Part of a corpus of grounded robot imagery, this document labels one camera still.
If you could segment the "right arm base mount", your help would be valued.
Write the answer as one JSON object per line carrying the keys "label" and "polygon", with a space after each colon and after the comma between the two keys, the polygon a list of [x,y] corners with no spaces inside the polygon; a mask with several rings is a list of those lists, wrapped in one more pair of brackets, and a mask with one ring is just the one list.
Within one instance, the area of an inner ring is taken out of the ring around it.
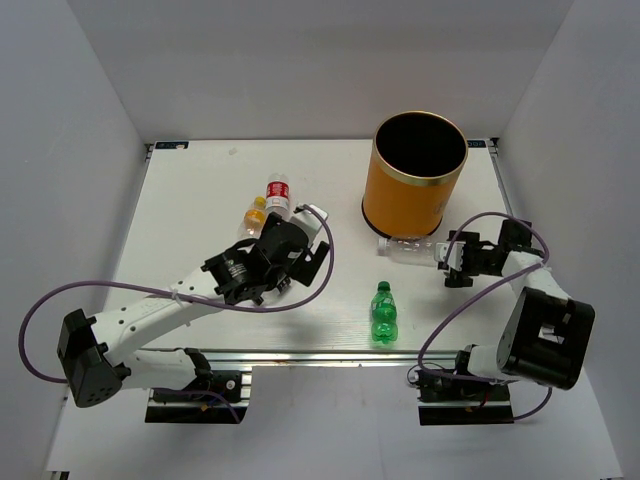
{"label": "right arm base mount", "polygon": [[417,390],[421,426],[512,424],[509,388],[483,382],[427,375],[418,366],[407,371],[407,383]]}

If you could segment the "green soda bottle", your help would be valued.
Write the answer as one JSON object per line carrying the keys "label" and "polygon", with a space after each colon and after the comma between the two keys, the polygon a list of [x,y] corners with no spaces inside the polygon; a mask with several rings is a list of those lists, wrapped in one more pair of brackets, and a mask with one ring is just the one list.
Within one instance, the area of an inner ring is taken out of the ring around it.
{"label": "green soda bottle", "polygon": [[377,285],[370,306],[371,337],[374,342],[388,344],[398,338],[397,308],[387,281]]}

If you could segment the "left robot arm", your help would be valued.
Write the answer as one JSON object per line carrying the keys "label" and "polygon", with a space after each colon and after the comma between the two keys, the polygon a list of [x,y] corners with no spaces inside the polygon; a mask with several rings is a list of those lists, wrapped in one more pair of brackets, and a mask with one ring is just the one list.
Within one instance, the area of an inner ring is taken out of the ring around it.
{"label": "left robot arm", "polygon": [[236,242],[166,291],[92,316],[81,309],[67,314],[57,355],[75,405],[97,406],[122,389],[205,396],[213,374],[199,350],[156,351],[147,344],[189,323],[186,312],[194,306],[266,313],[265,294],[281,294],[293,282],[310,286],[322,264],[335,260],[333,240],[315,240],[327,218],[314,205],[298,207],[288,220],[271,214],[259,237]]}

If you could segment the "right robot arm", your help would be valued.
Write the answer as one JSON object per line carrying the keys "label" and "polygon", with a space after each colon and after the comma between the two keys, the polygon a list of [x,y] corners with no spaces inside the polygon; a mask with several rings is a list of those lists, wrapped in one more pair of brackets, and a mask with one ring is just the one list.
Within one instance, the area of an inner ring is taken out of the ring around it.
{"label": "right robot arm", "polygon": [[451,384],[463,398],[477,397],[488,381],[569,390],[579,378],[596,312],[559,286],[545,266],[548,254],[532,238],[529,222],[507,218],[495,244],[470,231],[450,231],[436,244],[446,287],[471,287],[481,275],[507,278],[516,300],[495,345],[472,344],[458,353]]}

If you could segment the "clear unlabelled bottle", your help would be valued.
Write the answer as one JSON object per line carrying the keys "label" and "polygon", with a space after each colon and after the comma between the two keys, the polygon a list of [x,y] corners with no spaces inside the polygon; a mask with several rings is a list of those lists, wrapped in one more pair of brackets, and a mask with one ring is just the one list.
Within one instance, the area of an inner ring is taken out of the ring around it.
{"label": "clear unlabelled bottle", "polygon": [[406,265],[436,267],[436,243],[430,236],[416,238],[379,237],[377,254]]}

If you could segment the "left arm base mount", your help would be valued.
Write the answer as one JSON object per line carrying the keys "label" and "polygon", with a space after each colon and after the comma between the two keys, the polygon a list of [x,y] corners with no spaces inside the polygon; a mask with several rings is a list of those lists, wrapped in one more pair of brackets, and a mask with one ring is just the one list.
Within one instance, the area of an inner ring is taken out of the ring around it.
{"label": "left arm base mount", "polygon": [[240,424],[248,408],[242,370],[212,367],[205,355],[187,349],[195,377],[184,387],[153,390],[145,414],[149,424]]}

